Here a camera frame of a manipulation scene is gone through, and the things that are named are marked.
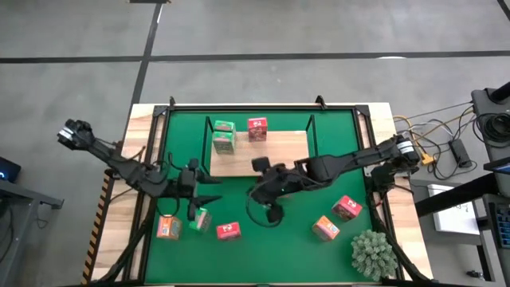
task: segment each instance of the small box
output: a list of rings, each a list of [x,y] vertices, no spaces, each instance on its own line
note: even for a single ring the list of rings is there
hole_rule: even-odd
[[[182,221],[171,215],[159,216],[157,238],[178,240],[182,232]]]
[[[224,120],[214,121],[214,130],[216,132],[236,132],[236,124],[234,122],[228,122]]]
[[[218,154],[233,155],[235,134],[232,132],[214,132],[213,144]]]
[[[350,197],[344,195],[338,202],[333,205],[331,211],[344,220],[351,220],[358,216],[363,207]]]
[[[241,237],[239,222],[216,226],[216,234],[218,235],[219,240],[233,240]]]
[[[316,224],[313,225],[312,230],[324,241],[331,241],[340,233],[340,229],[325,216],[319,218]]]
[[[268,136],[268,120],[264,117],[248,119],[248,140],[266,141]]]
[[[212,216],[205,208],[197,210],[194,221],[190,222],[190,228],[200,232],[206,232],[209,229]]]

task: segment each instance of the artificial plant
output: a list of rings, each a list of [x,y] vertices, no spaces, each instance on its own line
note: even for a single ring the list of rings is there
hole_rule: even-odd
[[[394,276],[397,257],[384,233],[365,230],[351,243],[352,266],[365,277],[378,281],[381,277]]]

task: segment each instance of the green table surface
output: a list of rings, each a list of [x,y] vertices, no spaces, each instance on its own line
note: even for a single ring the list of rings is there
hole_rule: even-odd
[[[358,150],[358,140],[351,111],[296,112],[172,112],[167,133],[166,152],[174,163],[183,166],[190,158],[200,159],[206,117],[236,123],[238,131],[247,131],[248,118],[265,116],[270,131],[303,131],[310,115],[315,115],[317,146],[320,155],[342,155]],[[313,143],[308,150],[313,155]],[[178,175],[173,170],[170,177]],[[187,201],[181,201],[178,218],[184,229],[178,241],[156,237],[159,216],[153,226],[148,255],[146,283],[313,283],[371,281],[351,267],[351,240],[363,230],[371,229],[361,170],[350,171],[323,190],[299,192],[283,204],[285,217],[276,228],[264,228],[252,222],[245,212],[246,191],[255,177],[222,178],[218,185],[200,185],[200,195],[222,195],[206,205],[212,214],[211,227],[199,234],[188,227]],[[334,202],[348,195],[362,204],[360,215],[344,222],[331,213]],[[173,199],[160,199],[159,209],[171,214]],[[253,202],[254,214],[265,219],[263,209]],[[326,215],[340,228],[331,242],[322,242],[312,225]],[[230,242],[217,240],[216,226],[239,222],[242,237]]]

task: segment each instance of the red box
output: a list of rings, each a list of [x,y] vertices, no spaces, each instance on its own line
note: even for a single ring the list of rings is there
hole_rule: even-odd
[[[216,226],[216,234],[219,240],[232,240],[241,237],[239,222],[232,222]]]
[[[268,135],[268,120],[266,118],[248,119],[248,140],[265,141]]]
[[[363,207],[359,203],[344,195],[335,203],[331,211],[345,220],[351,220],[358,216],[362,208]]]

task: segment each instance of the green box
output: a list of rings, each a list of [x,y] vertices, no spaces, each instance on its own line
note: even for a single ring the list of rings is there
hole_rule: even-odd
[[[213,217],[207,209],[200,208],[194,216],[194,221],[190,222],[190,228],[196,231],[206,232],[209,229],[212,219]]]
[[[235,134],[232,132],[214,132],[213,144],[218,154],[232,155],[235,148]]]
[[[229,121],[224,121],[224,120],[215,120],[214,121],[214,130],[216,132],[232,132],[235,134],[236,124],[234,122],[229,122]]]

